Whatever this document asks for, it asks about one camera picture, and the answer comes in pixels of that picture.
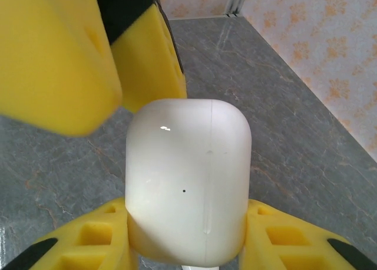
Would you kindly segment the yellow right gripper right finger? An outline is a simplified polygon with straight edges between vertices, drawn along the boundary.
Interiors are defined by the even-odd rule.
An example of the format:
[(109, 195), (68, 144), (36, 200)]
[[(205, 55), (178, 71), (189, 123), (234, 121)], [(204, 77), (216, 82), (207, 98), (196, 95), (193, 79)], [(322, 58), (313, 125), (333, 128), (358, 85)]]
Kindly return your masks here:
[(377, 270), (345, 238), (250, 199), (239, 270)]

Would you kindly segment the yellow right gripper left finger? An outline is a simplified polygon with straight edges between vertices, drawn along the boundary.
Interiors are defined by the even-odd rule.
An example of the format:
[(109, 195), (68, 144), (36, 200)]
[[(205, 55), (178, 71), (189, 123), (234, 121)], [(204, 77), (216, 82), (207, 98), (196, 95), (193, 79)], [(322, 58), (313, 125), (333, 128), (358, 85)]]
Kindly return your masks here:
[(1, 270), (138, 270), (122, 197), (36, 240)]

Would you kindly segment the pale pink earbud charging case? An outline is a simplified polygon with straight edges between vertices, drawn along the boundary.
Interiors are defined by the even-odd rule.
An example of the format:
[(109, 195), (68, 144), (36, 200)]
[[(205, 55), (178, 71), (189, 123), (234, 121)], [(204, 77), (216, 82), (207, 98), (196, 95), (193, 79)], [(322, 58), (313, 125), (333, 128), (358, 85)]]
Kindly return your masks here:
[(252, 153), (235, 106), (153, 101), (133, 118), (125, 153), (131, 247), (184, 270), (218, 270), (243, 247)]

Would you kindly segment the aluminium frame post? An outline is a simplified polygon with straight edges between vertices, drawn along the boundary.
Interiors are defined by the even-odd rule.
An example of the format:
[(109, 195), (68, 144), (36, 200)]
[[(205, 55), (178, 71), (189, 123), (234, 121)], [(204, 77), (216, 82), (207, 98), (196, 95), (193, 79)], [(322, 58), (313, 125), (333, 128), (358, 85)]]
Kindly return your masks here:
[(228, 0), (224, 15), (226, 17), (238, 17), (241, 13), (245, 0)]

